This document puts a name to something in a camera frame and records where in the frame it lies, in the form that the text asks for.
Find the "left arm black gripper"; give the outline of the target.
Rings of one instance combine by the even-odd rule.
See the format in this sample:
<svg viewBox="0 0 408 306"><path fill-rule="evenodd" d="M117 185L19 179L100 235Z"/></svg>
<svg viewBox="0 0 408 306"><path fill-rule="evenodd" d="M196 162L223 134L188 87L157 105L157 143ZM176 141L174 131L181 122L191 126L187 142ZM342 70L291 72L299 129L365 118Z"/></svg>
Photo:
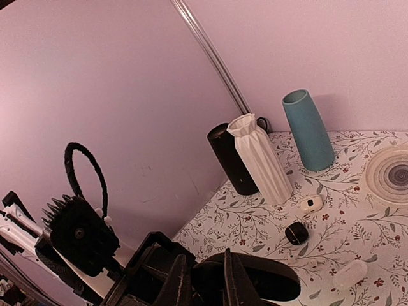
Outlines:
<svg viewBox="0 0 408 306"><path fill-rule="evenodd" d="M150 232L104 297L103 304L152 305L178 255L184 255L187 266L193 267L194 254L165 234Z"/></svg>

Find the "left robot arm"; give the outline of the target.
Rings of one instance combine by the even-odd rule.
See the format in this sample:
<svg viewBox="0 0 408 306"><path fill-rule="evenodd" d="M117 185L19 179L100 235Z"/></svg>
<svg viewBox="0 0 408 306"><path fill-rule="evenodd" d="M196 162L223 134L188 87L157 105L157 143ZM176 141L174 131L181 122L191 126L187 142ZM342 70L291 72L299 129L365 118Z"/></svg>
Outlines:
<svg viewBox="0 0 408 306"><path fill-rule="evenodd" d="M91 305L191 305L194 256L160 232L138 249L122 243L101 211L83 198L54 199L42 225L18 196L3 200L1 243L20 253Z"/></svg>

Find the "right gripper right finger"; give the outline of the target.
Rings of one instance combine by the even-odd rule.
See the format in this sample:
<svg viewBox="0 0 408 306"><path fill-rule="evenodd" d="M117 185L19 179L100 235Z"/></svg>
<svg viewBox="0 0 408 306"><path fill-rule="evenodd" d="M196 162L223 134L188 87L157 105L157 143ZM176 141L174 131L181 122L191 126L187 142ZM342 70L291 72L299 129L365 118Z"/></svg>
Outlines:
<svg viewBox="0 0 408 306"><path fill-rule="evenodd" d="M223 305L264 305L237 254L224 252Z"/></svg>

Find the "white oval charging case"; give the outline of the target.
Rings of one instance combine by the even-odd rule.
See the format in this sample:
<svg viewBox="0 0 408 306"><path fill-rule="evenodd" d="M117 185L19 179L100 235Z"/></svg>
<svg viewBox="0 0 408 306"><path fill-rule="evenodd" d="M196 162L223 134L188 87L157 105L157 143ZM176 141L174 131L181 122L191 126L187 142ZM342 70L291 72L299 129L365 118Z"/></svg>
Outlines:
<svg viewBox="0 0 408 306"><path fill-rule="evenodd" d="M367 272L368 266L366 262L354 260L335 274L333 285L339 290L348 289L363 280Z"/></svg>

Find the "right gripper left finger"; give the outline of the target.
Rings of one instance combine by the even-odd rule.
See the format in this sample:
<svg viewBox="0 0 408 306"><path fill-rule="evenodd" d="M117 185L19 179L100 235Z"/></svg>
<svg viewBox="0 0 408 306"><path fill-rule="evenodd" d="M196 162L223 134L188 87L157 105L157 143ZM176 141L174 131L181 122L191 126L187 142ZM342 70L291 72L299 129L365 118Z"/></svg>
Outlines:
<svg viewBox="0 0 408 306"><path fill-rule="evenodd" d="M153 306L187 306L192 296L191 271L186 256L181 254L176 257Z"/></svg>

